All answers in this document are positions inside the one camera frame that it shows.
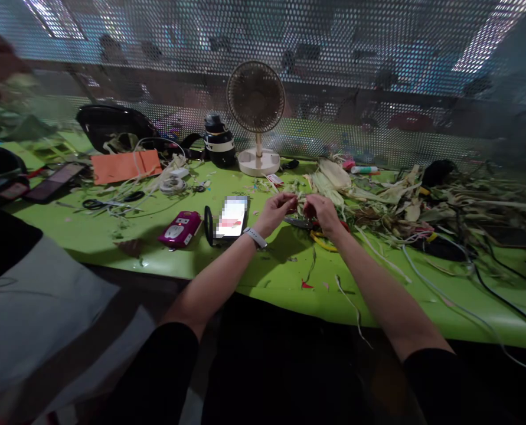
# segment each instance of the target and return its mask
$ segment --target glue stick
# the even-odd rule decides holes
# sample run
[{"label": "glue stick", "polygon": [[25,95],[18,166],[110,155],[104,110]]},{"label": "glue stick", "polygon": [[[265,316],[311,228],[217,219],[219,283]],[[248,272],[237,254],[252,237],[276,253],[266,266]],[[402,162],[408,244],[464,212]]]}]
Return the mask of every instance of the glue stick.
[{"label": "glue stick", "polygon": [[352,174],[371,174],[379,171],[377,167],[373,166],[355,166],[351,167]]}]

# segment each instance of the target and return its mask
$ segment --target black sleeve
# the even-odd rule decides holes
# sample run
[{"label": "black sleeve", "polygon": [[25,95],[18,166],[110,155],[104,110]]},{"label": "black sleeve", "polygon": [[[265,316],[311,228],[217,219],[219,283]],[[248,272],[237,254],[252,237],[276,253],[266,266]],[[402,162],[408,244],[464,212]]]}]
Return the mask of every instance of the black sleeve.
[{"label": "black sleeve", "polygon": [[0,210],[0,276],[21,261],[42,237],[40,229]]},{"label": "black sleeve", "polygon": [[198,347],[196,335],[186,325],[158,327],[93,423],[177,425]]},{"label": "black sleeve", "polygon": [[422,349],[412,353],[403,367],[427,424],[515,423],[467,373],[455,354]]}]

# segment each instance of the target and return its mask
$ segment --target wrist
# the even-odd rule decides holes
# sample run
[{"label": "wrist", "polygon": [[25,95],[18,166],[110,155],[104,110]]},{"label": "wrist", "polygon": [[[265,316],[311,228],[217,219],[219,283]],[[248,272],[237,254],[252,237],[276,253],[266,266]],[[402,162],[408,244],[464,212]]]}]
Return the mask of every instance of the wrist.
[{"label": "wrist", "polygon": [[338,245],[341,244],[348,236],[351,237],[351,233],[349,233],[345,227],[340,224],[338,228],[328,234],[328,239],[330,239],[334,245]]},{"label": "wrist", "polygon": [[254,225],[252,225],[251,228],[255,232],[259,233],[263,239],[267,239],[273,233],[272,230],[269,230],[268,226],[259,222],[256,222]]}]

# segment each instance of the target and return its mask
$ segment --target floor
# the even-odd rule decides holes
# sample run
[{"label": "floor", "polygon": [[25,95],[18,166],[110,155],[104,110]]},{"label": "floor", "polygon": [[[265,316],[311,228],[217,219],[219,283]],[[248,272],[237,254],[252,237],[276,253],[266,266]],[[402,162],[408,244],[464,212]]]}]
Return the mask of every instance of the floor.
[{"label": "floor", "polygon": [[[95,269],[96,273],[115,282],[121,287],[138,290],[140,302],[155,318],[174,300],[177,293],[185,286],[185,281],[168,280],[163,277],[139,275],[136,273],[118,273],[111,269]],[[182,411],[181,424],[200,424],[203,399],[208,384],[208,372],[216,353],[218,317],[209,324],[200,346],[198,361],[192,375],[188,396]],[[354,332],[357,358],[357,373],[368,394],[368,401],[373,407],[377,423],[386,425],[418,425],[423,423],[414,395],[411,393],[388,340],[382,332],[375,329],[364,329],[365,337],[374,345],[374,352],[361,342],[357,331]],[[461,341],[450,341],[454,350],[460,355],[466,366],[492,391],[493,396],[525,423],[526,419],[526,373],[520,367],[506,360],[502,352],[494,345],[472,344]],[[526,362],[526,350],[509,348],[514,355]],[[89,394],[86,400],[80,400],[71,406],[60,409],[58,414],[61,425],[82,425],[87,423],[93,412],[105,398],[107,392],[115,385],[118,375],[108,380],[103,388]],[[39,418],[35,424],[45,424],[45,418]]]}]

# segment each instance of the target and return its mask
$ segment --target fan base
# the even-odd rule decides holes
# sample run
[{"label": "fan base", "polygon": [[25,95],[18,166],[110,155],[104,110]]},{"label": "fan base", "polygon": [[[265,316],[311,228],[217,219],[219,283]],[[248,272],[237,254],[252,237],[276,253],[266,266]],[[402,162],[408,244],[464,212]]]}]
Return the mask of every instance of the fan base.
[{"label": "fan base", "polygon": [[276,173],[280,168],[280,156],[270,149],[263,149],[263,156],[257,157],[257,149],[246,149],[237,158],[239,169],[251,177],[264,177]]}]

